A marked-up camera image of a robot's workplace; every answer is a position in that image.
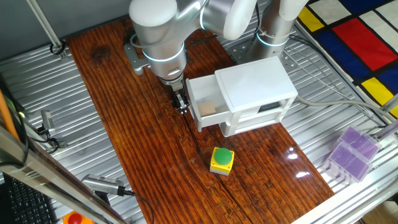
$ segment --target red button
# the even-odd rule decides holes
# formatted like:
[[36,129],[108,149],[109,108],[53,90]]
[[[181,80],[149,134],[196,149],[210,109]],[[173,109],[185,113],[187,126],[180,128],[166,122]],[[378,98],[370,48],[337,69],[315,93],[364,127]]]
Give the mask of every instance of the red button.
[[68,219],[69,224],[81,224],[81,215],[80,214],[73,214]]

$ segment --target blue square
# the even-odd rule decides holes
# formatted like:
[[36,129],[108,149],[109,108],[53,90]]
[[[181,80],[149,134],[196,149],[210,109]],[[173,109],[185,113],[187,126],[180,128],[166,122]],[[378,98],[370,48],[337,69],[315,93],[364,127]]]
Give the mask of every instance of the blue square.
[[340,0],[340,2],[354,14],[370,9],[373,6],[386,2],[386,0]]
[[319,42],[336,58],[336,61],[345,67],[349,75],[355,78],[363,78],[369,74],[369,70],[351,53],[340,40],[327,30],[317,35]]
[[398,93],[398,65],[381,73],[379,79],[393,92],[393,95]]

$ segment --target green and yellow block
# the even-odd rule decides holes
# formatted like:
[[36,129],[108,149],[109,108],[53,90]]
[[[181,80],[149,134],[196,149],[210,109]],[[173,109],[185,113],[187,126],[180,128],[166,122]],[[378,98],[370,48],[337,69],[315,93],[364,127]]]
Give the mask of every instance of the green and yellow block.
[[211,156],[210,171],[217,174],[229,175],[234,162],[234,155],[233,151],[226,148],[215,147]]

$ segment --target keyboard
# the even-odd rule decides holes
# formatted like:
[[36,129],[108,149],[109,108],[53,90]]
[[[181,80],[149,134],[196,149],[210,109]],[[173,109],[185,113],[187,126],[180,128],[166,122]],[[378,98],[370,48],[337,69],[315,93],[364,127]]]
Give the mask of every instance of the keyboard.
[[4,175],[5,192],[1,203],[9,203],[12,222],[15,224],[53,224],[55,214],[50,198],[15,178]]

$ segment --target green button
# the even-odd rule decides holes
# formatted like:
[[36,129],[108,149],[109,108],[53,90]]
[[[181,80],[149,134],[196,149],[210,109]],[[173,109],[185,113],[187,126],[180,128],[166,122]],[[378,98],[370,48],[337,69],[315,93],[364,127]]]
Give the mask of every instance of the green button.
[[232,160],[232,153],[226,148],[219,148],[214,153],[214,159],[220,165],[229,164]]

